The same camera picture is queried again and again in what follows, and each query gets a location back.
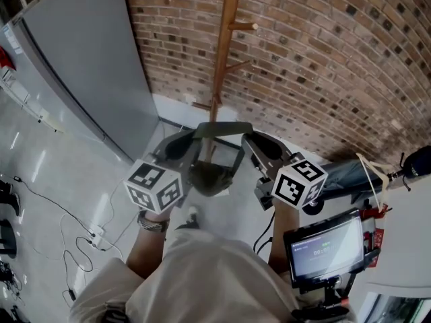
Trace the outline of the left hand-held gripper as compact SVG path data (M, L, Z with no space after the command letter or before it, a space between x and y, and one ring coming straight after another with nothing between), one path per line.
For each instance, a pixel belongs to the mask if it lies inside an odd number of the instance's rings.
M131 201L143 210L163 213L184 199L202 139L201 131L181 131L163 139L150 153L150 160L138 159L123 180Z

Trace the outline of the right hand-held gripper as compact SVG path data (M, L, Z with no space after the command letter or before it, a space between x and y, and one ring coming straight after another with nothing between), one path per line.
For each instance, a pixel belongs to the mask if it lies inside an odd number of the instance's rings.
M264 210L272 206L274 198L297 210L316 201L328 178L320 165L265 133L243 134L241 146L263 175L254 193Z

